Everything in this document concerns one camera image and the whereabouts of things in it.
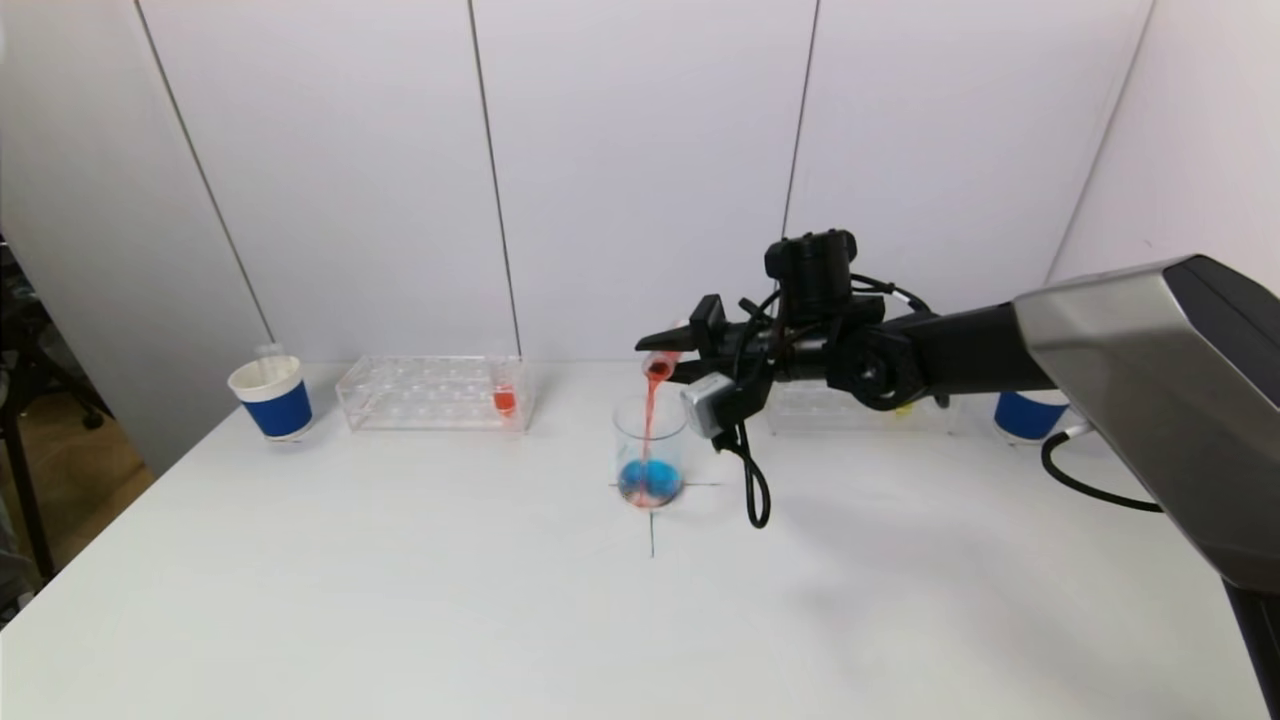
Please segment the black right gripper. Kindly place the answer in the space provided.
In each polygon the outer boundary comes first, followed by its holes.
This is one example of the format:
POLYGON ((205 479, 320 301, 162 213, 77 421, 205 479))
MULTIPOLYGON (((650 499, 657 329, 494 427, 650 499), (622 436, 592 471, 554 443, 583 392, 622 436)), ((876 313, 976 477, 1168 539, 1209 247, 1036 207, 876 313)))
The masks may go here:
POLYGON ((705 374, 726 377, 772 377, 774 374, 773 324, 771 307, 778 300, 771 293, 760 304, 748 299, 740 307, 748 319, 728 322, 721 296, 708 295, 689 318, 689 325, 677 325, 648 334, 635 343, 637 352, 695 352, 698 359, 673 363, 667 380, 689 386, 705 374))

